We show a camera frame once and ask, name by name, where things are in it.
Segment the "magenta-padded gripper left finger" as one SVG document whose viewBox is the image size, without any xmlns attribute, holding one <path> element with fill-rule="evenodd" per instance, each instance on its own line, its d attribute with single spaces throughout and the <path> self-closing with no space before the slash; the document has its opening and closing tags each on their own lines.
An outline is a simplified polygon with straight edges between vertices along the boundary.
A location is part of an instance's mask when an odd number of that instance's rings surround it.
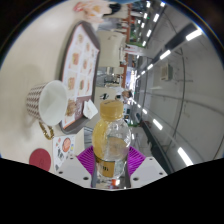
<svg viewBox="0 0 224 224">
<path fill-rule="evenodd" d="M 96 185 L 96 164 L 93 148 L 88 147 L 79 155 L 69 155 L 56 174 L 81 187 L 94 187 Z"/>
</svg>

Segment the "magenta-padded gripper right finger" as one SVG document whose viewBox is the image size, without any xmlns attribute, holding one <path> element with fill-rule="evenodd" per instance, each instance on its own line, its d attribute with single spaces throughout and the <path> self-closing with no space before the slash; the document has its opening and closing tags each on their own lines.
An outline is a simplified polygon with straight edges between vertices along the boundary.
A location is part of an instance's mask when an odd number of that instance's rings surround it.
<svg viewBox="0 0 224 224">
<path fill-rule="evenodd" d="M 154 157 L 146 157 L 133 147 L 129 148 L 127 173 L 132 188 L 143 187 L 167 175 Z"/>
</svg>

